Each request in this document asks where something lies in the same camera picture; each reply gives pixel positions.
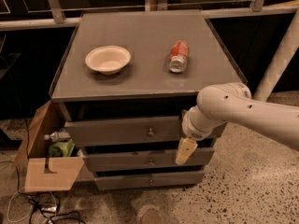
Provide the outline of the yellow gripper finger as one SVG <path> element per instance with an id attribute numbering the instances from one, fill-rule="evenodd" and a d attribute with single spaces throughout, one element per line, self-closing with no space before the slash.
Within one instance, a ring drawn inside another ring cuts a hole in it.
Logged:
<path id="1" fill-rule="evenodd" d="M 197 149 L 197 143 L 191 138 L 181 138 L 178 144 L 178 151 L 176 154 L 175 163 L 183 165 Z"/>

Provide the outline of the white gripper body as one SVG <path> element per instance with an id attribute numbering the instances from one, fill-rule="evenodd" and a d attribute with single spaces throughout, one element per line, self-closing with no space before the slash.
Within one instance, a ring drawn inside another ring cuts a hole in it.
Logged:
<path id="1" fill-rule="evenodd" d="M 207 138 L 218 125 L 216 119 L 208 118 L 198 107 L 188 110 L 181 124 L 184 135 L 196 141 Z"/>

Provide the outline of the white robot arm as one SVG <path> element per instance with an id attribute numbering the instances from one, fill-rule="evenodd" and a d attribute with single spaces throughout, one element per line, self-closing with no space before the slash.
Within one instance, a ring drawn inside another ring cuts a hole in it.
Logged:
<path id="1" fill-rule="evenodd" d="M 294 16 L 255 92 L 238 82 L 206 86 L 199 91 L 196 106 L 183 116 L 184 137 L 179 141 L 176 164 L 185 163 L 197 142 L 226 122 L 247 127 L 291 149 L 299 149 L 299 108 L 267 101 L 298 50 L 297 23 L 298 17 Z"/>

